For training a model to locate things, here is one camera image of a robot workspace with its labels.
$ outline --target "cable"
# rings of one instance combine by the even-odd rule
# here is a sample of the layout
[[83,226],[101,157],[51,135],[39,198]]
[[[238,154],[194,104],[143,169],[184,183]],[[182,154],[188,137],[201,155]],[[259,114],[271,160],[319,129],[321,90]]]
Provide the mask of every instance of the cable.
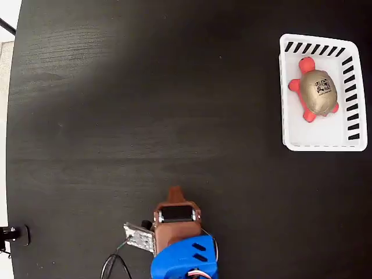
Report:
[[12,26],[7,24],[7,22],[3,21],[1,18],[0,18],[0,26],[4,28],[6,31],[12,33],[14,36],[16,35],[16,30]]
[[7,254],[8,255],[8,259],[10,259],[12,257],[12,254],[10,252],[7,252],[7,251],[0,251],[0,254]]
[[207,273],[201,270],[191,270],[187,273],[187,276],[188,277],[203,276],[204,278],[212,279],[211,276],[209,276]]
[[106,260],[105,260],[105,263],[103,264],[103,267],[102,267],[102,272],[101,272],[101,279],[109,279],[110,276],[111,276],[111,273],[112,273],[112,269],[115,265],[115,262],[116,260],[119,260],[121,266],[123,267],[124,271],[127,273],[128,275],[128,278],[129,279],[132,279],[132,276],[130,275],[130,272],[129,272],[129,269],[125,263],[125,261],[123,260],[122,257],[119,256],[118,252],[120,250],[121,247],[123,247],[127,242],[128,240],[130,239],[131,237],[127,237],[124,242],[122,244],[120,244],[117,248],[116,248],[116,252],[111,254]]

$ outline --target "red turtle head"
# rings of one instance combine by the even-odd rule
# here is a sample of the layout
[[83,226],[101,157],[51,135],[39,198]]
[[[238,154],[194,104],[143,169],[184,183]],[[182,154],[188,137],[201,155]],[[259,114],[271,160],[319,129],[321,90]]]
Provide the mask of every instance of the red turtle head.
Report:
[[299,62],[299,67],[302,74],[315,70],[315,62],[311,57],[302,58]]

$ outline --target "black wire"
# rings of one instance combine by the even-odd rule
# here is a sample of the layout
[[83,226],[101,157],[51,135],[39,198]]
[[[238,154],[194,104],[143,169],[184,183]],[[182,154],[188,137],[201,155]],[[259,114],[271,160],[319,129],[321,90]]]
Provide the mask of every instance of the black wire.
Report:
[[16,35],[16,30],[12,26],[7,24],[7,22],[3,21],[1,18],[0,18],[0,26],[4,28],[6,31],[12,33],[14,36]]
[[123,260],[122,257],[120,257],[118,254],[111,254],[105,261],[102,267],[101,272],[101,279],[109,279],[112,273],[112,268],[115,265],[116,260],[119,260],[121,266],[123,267],[124,271],[127,273],[128,278],[132,279],[132,276],[130,275],[129,269]]
[[7,252],[7,251],[0,251],[0,254],[7,254],[8,255],[8,259],[11,259],[12,258],[12,254],[10,252]]

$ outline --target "black clamp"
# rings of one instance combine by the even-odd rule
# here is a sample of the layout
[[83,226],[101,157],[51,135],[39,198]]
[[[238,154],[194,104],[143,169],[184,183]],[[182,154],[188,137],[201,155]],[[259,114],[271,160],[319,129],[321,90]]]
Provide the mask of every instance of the black clamp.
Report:
[[0,227],[0,253],[8,254],[10,258],[10,252],[6,251],[5,241],[17,242],[20,245],[28,246],[30,244],[28,227]]

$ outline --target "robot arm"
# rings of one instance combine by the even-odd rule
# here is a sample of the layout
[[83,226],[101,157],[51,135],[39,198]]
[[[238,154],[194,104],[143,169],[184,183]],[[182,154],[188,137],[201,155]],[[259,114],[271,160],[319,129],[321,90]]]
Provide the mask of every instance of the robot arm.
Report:
[[172,187],[167,202],[158,204],[151,228],[125,224],[128,244],[154,254],[152,279],[218,279],[217,247],[203,235],[201,210]]

